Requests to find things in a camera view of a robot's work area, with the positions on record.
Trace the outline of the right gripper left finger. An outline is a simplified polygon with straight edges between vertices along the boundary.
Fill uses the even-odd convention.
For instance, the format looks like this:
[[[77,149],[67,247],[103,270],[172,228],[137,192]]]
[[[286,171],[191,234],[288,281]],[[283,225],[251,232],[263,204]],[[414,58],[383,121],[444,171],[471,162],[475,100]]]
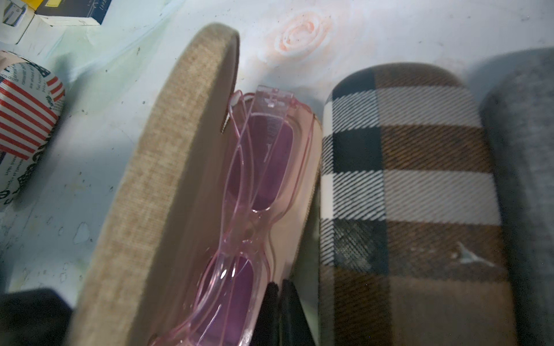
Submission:
[[[250,346],[278,346],[279,339],[279,287],[270,282],[265,290]]]

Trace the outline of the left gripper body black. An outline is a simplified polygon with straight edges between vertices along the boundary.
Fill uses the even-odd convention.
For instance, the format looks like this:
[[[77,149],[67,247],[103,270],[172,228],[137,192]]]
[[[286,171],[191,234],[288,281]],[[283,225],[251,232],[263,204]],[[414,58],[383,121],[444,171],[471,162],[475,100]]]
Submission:
[[[1,294],[1,344],[62,345],[72,312],[50,288]]]

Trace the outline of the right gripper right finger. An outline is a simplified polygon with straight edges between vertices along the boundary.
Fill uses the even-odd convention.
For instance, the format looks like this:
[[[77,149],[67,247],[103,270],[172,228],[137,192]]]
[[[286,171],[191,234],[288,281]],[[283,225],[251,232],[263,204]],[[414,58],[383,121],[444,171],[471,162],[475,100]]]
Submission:
[[[281,345],[315,346],[315,340],[294,283],[283,280],[281,288],[279,320]]]

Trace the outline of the plaid case red glasses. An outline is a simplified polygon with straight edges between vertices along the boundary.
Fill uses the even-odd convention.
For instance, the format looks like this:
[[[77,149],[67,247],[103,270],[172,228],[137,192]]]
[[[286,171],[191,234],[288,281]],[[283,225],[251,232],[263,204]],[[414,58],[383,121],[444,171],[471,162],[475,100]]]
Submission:
[[[322,345],[516,345],[476,102],[422,63],[355,72],[323,114]]]

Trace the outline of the beige case purple glasses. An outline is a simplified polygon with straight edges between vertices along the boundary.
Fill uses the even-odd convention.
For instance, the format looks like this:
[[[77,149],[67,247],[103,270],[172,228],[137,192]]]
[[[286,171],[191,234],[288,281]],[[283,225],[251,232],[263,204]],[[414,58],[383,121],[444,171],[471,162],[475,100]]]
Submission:
[[[291,281],[323,130],[294,94],[235,87],[239,34],[202,28],[177,60],[105,219],[66,345],[250,345]]]

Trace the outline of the grey case tortoise glasses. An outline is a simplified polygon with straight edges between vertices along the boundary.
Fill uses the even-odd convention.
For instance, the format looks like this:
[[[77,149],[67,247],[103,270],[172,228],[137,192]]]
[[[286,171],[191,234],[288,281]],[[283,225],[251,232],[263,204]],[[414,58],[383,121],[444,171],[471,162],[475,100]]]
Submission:
[[[553,344],[553,49],[503,58],[508,72],[484,97],[516,331],[521,345]]]

